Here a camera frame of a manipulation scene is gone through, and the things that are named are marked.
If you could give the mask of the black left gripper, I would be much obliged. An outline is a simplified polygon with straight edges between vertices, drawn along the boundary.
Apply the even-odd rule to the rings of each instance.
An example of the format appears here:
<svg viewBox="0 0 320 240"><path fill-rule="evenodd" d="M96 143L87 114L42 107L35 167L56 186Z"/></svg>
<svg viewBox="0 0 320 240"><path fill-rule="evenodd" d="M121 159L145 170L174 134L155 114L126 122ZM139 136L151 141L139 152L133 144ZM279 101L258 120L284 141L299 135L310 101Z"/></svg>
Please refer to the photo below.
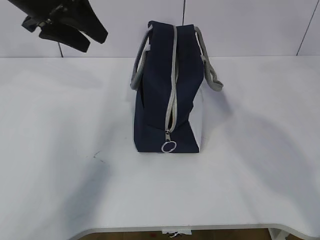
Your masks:
<svg viewBox="0 0 320 240"><path fill-rule="evenodd" d="M8 0L19 8L26 18L22 22L29 32L41 28L39 37L67 45L86 53L90 41L103 44L108 32L88 0Z"/></svg>

